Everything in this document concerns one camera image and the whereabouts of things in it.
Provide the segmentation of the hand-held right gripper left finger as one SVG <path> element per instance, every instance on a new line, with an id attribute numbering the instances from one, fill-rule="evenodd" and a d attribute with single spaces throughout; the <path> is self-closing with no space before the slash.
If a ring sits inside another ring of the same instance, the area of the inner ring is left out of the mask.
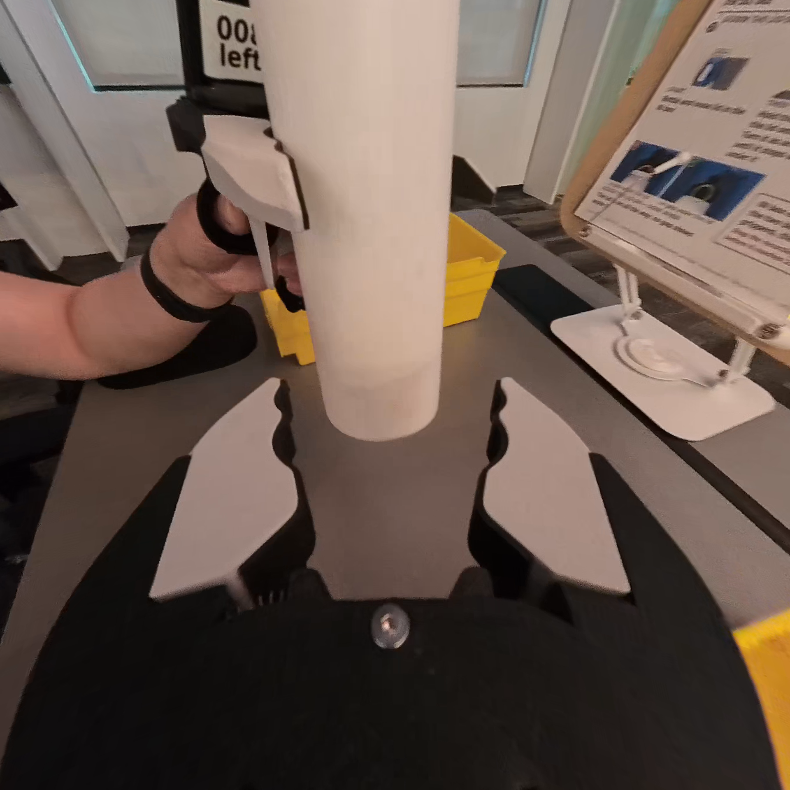
<path id="1" fill-rule="evenodd" d="M 295 467 L 290 389 L 272 378 L 194 446 L 150 588 L 159 601 L 223 587 L 277 602 L 307 566 L 315 531 Z"/>

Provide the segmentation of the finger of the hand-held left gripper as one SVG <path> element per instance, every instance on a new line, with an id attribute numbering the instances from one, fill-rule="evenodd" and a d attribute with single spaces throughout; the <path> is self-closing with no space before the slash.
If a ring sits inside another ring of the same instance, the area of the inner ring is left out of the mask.
<path id="1" fill-rule="evenodd" d="M 291 233 L 309 228 L 295 163 L 260 118 L 203 117 L 202 158 L 213 186 L 248 218 Z"/>

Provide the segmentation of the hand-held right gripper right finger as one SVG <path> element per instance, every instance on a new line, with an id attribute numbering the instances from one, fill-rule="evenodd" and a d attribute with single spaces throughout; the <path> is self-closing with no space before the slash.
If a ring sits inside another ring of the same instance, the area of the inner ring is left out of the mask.
<path id="1" fill-rule="evenodd" d="M 587 445 L 512 378 L 495 384 L 487 458 L 468 542 L 498 596 L 558 582 L 630 594 Z"/>

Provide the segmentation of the white plastic bottle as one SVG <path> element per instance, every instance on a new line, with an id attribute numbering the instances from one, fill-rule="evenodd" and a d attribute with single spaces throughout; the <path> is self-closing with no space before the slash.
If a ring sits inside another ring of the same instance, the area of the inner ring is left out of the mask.
<path id="1" fill-rule="evenodd" d="M 439 406 L 460 4 L 251 2 L 321 396 L 364 441 Z"/>

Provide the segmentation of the yellow plastic bin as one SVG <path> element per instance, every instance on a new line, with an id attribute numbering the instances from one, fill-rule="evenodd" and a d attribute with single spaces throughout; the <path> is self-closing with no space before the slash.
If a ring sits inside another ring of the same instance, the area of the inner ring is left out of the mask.
<path id="1" fill-rule="evenodd" d="M 479 318 L 506 252 L 482 232 L 451 213 L 446 269 L 445 328 Z M 281 357 L 314 364 L 314 346 L 305 311 L 292 313 L 273 290 L 260 293 L 266 321 Z"/>
<path id="2" fill-rule="evenodd" d="M 789 610 L 734 632 L 755 685 L 784 789 L 789 789 Z"/>

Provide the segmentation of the person's left forearm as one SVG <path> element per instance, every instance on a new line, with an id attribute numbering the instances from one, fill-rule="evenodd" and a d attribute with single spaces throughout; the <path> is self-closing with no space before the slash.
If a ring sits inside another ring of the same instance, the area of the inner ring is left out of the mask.
<path id="1" fill-rule="evenodd" d="M 86 381 L 141 370 L 173 357 L 205 326 L 164 311 L 138 264 L 84 286 L 1 276 L 2 372 Z"/>

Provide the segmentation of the person's left hand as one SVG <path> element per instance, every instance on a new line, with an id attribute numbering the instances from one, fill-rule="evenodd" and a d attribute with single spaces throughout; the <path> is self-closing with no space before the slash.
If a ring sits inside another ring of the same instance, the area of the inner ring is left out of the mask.
<path id="1" fill-rule="evenodd" d="M 246 215 L 221 195 L 213 216 L 223 230 L 233 235 L 245 235 L 251 230 Z M 275 229 L 270 256 L 276 279 L 282 277 L 288 291 L 302 297 L 290 233 Z M 216 308 L 237 295 L 265 290 L 257 254 L 228 253 L 204 234 L 198 219 L 196 193 L 176 205 L 167 225 L 149 248 L 149 261 L 159 281 L 195 307 Z"/>

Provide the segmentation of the black mesh wrist pad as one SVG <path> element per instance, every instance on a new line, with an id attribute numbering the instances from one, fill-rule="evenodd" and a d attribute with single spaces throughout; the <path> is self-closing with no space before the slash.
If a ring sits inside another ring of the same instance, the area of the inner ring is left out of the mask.
<path id="1" fill-rule="evenodd" d="M 231 305 L 172 358 L 142 370 L 103 377 L 97 383 L 108 390 L 136 390 L 221 370 L 245 360 L 258 346 L 250 314 Z"/>

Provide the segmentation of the printed instruction sheet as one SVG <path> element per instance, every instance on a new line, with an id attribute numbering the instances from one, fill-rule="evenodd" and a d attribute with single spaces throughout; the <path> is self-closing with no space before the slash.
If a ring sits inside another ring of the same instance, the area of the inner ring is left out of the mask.
<path id="1" fill-rule="evenodd" d="M 788 2 L 712 2 L 577 215 L 679 268 L 788 276 Z"/>

